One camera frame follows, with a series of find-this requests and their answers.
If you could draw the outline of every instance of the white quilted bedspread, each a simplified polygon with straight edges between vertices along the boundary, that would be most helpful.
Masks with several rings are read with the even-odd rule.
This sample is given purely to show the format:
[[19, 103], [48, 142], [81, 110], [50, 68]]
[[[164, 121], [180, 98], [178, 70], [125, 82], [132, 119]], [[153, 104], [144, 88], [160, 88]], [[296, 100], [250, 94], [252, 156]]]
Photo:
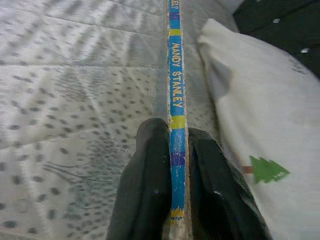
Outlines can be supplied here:
[[[223, 9], [195, 2], [188, 124], [215, 135], [195, 40]], [[0, 240], [105, 239], [137, 128], [166, 117], [165, 4], [0, 0]]]

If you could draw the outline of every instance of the black object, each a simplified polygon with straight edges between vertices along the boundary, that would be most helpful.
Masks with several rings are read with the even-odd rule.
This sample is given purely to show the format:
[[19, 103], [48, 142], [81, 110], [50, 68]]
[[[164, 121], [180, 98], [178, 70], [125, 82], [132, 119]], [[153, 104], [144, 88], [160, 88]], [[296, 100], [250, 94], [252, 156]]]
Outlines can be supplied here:
[[[136, 153], [124, 169], [107, 240], [161, 240], [171, 208], [169, 132], [144, 121]], [[271, 240], [243, 176], [208, 133], [189, 128], [190, 197], [194, 240]]]
[[320, 78], [320, 0], [245, 0], [233, 16], [240, 33], [287, 51]]

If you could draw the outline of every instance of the bedsheet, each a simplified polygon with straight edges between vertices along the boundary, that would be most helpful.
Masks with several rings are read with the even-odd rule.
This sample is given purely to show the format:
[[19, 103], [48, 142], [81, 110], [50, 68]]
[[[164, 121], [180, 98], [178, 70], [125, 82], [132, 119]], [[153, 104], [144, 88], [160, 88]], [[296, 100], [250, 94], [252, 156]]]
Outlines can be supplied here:
[[[167, 115], [165, 6], [0, 0], [0, 239], [105, 239], [138, 126]], [[195, 42], [213, 13], [235, 25], [182, 8], [188, 124], [215, 137]]]

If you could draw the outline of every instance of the white pillow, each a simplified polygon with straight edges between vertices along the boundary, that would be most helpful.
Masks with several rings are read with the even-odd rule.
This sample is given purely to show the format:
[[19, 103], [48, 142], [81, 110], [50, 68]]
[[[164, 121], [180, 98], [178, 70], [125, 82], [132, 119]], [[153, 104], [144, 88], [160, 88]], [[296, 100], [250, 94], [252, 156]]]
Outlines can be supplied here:
[[319, 80], [288, 53], [213, 19], [198, 43], [224, 147], [273, 238], [319, 240]]

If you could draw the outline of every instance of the green pine tree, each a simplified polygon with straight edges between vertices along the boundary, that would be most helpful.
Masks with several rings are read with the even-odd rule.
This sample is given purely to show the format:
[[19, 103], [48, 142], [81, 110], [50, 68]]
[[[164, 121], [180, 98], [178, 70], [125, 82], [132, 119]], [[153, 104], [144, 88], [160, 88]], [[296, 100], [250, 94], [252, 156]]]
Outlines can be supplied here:
[[290, 173], [287, 169], [272, 160], [267, 161], [262, 157], [257, 159], [254, 156], [250, 156], [250, 160], [256, 184], [260, 181], [266, 184], [272, 180], [278, 182]]

